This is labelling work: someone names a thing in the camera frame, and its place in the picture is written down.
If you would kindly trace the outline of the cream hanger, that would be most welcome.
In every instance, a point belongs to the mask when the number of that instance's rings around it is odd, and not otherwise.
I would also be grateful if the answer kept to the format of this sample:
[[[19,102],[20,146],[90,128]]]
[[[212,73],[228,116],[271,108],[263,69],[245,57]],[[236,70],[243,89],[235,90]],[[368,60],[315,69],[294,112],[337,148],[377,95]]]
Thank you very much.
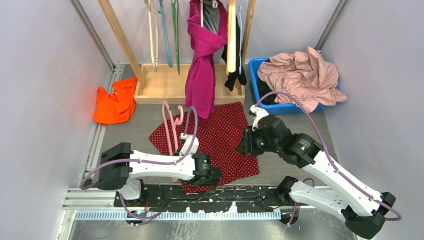
[[[153,0],[144,0],[148,14],[149,26],[149,41],[150,41],[150,56],[154,71],[158,70],[159,66],[159,36],[158,36],[158,19],[155,2]]]

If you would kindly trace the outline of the magenta skirt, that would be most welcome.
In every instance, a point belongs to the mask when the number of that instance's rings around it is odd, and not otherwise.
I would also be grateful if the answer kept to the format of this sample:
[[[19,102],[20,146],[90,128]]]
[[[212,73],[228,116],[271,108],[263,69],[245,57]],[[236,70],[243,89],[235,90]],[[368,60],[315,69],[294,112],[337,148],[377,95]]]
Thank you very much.
[[[198,1],[191,0],[189,6],[187,32],[190,35],[193,58],[185,83],[185,106],[194,107],[200,118],[207,119],[214,111],[214,54],[228,42],[228,13],[219,0],[216,1],[216,7],[213,7],[210,0],[203,2],[203,6],[208,8],[203,11],[203,15],[211,13],[209,19],[215,22],[213,25],[216,31],[211,31],[206,28],[206,19],[201,25]]]

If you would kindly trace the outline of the black skirt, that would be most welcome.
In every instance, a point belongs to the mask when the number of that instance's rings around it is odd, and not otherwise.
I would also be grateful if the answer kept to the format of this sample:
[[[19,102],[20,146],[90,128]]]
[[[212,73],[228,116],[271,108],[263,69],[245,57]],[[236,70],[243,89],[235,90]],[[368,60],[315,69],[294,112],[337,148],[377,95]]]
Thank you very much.
[[[235,18],[235,71],[230,72],[227,76],[227,80],[224,86],[232,92],[235,88],[236,80],[239,84],[245,86],[247,84],[247,77],[244,67],[241,66],[241,28],[238,22],[238,18]]]

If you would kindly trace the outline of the red dotted garment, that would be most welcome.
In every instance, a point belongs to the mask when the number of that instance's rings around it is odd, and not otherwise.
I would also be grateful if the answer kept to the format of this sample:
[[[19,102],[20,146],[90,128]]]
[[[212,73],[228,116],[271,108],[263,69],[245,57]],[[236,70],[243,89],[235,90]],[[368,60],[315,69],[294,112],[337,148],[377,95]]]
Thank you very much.
[[[162,123],[148,137],[162,155],[170,155],[167,136],[170,136],[173,142],[169,118],[166,123],[170,128],[169,134]],[[210,157],[211,165],[221,169],[222,176],[217,186],[260,174],[257,157],[245,156],[236,151],[242,141],[244,127],[247,126],[248,122],[240,102],[217,105],[207,119],[198,118],[198,151],[206,153]],[[186,182],[182,182],[182,186],[186,193],[205,192],[215,187],[189,185]]]

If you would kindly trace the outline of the aluminium rail frame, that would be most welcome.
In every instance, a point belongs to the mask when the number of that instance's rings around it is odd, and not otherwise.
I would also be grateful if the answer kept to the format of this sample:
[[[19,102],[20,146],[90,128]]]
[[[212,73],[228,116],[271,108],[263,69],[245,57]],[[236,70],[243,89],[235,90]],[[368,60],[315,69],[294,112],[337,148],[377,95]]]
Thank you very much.
[[[126,220],[133,221],[133,218],[124,210],[120,197],[113,190],[100,190],[91,188],[80,190],[70,188],[63,204],[65,210],[75,210],[77,220]],[[231,207],[228,212],[198,213],[186,210],[185,212],[152,212],[147,207],[131,207],[128,210],[133,215],[151,217],[156,213],[157,221],[221,221],[221,220],[280,220],[289,219],[292,210],[274,209],[270,212],[248,212],[237,213],[235,207]]]

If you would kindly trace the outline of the light blue hanger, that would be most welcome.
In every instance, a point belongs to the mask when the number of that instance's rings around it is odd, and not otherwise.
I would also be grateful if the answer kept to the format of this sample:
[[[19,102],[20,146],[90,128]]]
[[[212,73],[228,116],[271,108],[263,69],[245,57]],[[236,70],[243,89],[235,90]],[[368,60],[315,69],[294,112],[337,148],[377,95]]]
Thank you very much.
[[[243,26],[243,18],[242,18],[242,0],[236,1],[236,10],[238,14],[238,23],[239,23],[239,67],[238,67],[238,73],[242,74],[242,49],[243,49],[243,33],[242,33],[242,26]]]

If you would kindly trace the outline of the orange garment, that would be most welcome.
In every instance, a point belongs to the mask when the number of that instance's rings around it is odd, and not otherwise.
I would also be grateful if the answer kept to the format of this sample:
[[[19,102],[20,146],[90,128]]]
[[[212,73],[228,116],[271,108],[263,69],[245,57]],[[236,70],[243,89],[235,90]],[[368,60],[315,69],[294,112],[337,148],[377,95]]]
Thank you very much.
[[[121,124],[128,122],[136,110],[134,99],[138,79],[136,77],[115,81],[112,93],[103,87],[96,94],[96,110],[93,120],[99,124]]]

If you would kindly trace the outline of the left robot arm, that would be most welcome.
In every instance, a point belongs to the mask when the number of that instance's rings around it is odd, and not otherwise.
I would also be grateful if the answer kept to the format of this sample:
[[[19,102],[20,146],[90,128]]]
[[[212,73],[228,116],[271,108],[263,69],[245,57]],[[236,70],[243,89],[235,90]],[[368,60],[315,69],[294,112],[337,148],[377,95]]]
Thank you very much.
[[[117,191],[133,206],[141,206],[146,193],[141,183],[144,177],[169,177],[180,179],[189,185],[215,186],[222,177],[219,167],[212,166],[210,157],[198,151],[199,143],[186,141],[177,155],[156,155],[131,149],[131,143],[121,142],[101,154],[100,162],[120,159],[98,172],[96,188]]]

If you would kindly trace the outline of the blue plastic bin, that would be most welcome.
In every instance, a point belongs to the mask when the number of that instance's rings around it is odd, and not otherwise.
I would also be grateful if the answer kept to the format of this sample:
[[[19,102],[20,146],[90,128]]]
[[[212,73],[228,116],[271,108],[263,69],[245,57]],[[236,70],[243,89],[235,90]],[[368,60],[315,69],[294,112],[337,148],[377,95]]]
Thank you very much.
[[[258,89],[258,69],[262,62],[267,61],[268,58],[253,58],[248,62],[248,69],[252,82],[253,94],[255,97],[255,103],[261,98],[261,94]],[[300,114],[303,111],[292,103],[281,103],[281,104],[259,104],[260,108],[265,109],[271,115],[286,115],[286,114]]]

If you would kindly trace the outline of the teal blue hanger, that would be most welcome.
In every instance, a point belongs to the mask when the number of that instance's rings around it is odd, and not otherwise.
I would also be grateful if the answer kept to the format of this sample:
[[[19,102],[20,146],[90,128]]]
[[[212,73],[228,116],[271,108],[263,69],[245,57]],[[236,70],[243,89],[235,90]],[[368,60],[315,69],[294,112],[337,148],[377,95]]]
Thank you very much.
[[[171,48],[170,48],[170,43],[169,43],[167,21],[166,21],[166,16],[165,16],[165,9],[164,9],[164,1],[163,0],[159,0],[158,13],[161,16],[161,24],[162,24],[162,31],[163,31],[163,38],[164,38],[164,46],[165,46],[167,64],[168,64],[169,68],[172,68],[173,67],[173,59],[172,59],[172,53],[171,53]]]

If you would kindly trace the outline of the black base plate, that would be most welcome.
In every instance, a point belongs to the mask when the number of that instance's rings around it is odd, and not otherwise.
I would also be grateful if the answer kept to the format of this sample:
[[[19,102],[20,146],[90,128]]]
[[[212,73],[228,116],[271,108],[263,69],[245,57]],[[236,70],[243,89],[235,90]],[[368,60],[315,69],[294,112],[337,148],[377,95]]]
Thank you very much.
[[[182,185],[145,184],[141,196],[125,200],[127,208],[151,212],[267,213],[276,209],[294,209],[293,202],[277,198],[276,187],[267,185],[223,185],[203,192],[186,193]]]

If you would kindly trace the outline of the black garment in bin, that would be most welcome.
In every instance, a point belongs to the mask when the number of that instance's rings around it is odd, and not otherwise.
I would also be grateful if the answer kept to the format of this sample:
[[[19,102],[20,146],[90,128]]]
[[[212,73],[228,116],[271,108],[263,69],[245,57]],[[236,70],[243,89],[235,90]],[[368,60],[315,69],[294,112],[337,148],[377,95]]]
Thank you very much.
[[[271,88],[267,85],[267,83],[260,79],[257,81],[257,89],[259,93],[259,98],[262,98],[264,95],[272,92]],[[264,105],[274,105],[276,97],[276,94],[268,95],[261,101],[261,103]]]

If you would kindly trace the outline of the light wooden hanger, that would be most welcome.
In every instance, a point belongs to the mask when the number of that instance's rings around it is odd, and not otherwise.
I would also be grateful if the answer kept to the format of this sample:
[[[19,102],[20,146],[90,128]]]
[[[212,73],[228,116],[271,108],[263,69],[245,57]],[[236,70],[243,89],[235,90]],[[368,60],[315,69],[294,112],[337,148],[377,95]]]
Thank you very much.
[[[228,63],[228,68],[229,68],[229,72],[232,73],[235,71],[236,67],[236,55],[234,53],[234,51],[236,50],[236,1],[235,0],[231,0],[231,14],[230,14],[230,20],[231,20],[231,25],[230,25],[230,43],[229,43],[229,63]]]

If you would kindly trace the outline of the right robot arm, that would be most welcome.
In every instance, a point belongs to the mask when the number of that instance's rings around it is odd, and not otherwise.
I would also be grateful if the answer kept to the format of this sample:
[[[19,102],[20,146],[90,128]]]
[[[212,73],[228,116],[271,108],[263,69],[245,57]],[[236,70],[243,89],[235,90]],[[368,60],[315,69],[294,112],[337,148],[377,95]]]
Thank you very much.
[[[350,173],[343,173],[318,141],[305,133],[292,133],[274,115],[263,116],[255,126],[245,127],[237,151],[246,156],[278,154],[286,163],[320,179],[333,193],[286,176],[274,190],[274,197],[286,206],[306,204],[325,211],[363,239],[372,239],[382,229],[388,221],[388,207],[396,201],[391,193],[373,191]]]

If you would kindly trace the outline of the green hanger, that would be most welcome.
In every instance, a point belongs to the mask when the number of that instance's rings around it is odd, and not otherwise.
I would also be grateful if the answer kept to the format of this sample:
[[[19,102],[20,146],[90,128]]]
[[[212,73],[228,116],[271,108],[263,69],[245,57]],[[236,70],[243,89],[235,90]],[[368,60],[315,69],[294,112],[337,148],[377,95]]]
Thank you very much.
[[[181,73],[180,67],[180,45],[179,45],[179,1],[171,1],[171,16],[172,16],[172,25],[173,25],[173,35],[174,35],[174,47],[175,47],[175,60],[177,73]]]

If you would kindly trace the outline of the pink garment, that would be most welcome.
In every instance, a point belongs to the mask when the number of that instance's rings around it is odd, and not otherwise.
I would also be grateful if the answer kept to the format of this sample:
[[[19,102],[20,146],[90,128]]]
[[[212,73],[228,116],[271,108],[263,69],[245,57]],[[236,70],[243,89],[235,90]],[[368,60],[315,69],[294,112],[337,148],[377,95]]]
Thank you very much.
[[[272,92],[293,96],[309,113],[319,105],[334,106],[348,100],[347,95],[337,89],[337,67],[312,47],[270,57],[259,65],[257,75]]]

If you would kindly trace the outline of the pink plastic hanger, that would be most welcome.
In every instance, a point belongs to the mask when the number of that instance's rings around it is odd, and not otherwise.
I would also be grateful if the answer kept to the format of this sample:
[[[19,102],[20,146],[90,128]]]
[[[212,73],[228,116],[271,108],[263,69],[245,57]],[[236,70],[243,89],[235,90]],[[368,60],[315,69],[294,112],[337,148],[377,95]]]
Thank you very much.
[[[163,101],[161,106],[163,124],[165,127],[165,135],[166,135],[167,145],[168,145],[168,153],[170,156],[174,154],[174,150],[178,149],[178,138],[177,138],[176,126],[180,126],[184,120],[183,107],[181,105],[178,105],[177,109],[179,110],[179,117],[177,117],[176,120],[174,120],[173,114],[172,114],[172,111],[170,110],[170,106],[168,102]],[[170,134],[170,130],[168,126],[168,118],[166,116],[166,113],[169,116],[172,135]]]

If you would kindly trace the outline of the wooden hanger rack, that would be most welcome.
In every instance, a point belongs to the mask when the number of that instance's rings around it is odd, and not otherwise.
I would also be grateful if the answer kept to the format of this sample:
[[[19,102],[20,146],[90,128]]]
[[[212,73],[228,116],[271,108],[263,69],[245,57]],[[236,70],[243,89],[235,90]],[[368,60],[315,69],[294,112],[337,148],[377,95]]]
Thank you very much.
[[[138,79],[134,94],[136,103],[161,104],[163,101],[167,101],[171,104],[183,104],[185,102],[185,82],[191,65],[182,63],[180,74],[177,73],[175,68],[167,67],[166,64],[159,64],[157,67],[154,67],[153,64],[140,65],[110,1],[99,0],[98,4]],[[245,101],[245,87],[236,83],[233,91],[228,90],[224,87],[224,82],[227,79],[226,65],[216,63],[214,68],[216,78],[215,103],[243,103]]]

